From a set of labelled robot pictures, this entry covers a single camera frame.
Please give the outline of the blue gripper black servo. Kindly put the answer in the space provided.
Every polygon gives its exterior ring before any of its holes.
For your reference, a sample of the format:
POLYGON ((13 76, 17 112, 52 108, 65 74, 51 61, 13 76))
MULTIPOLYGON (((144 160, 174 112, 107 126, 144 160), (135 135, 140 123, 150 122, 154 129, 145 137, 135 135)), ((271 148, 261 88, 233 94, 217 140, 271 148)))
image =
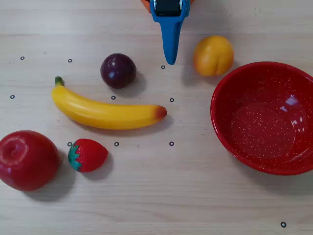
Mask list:
POLYGON ((165 59, 169 65, 174 65, 179 47, 180 21, 189 15, 190 0, 150 0, 149 8, 155 22, 179 21, 160 23, 165 59))

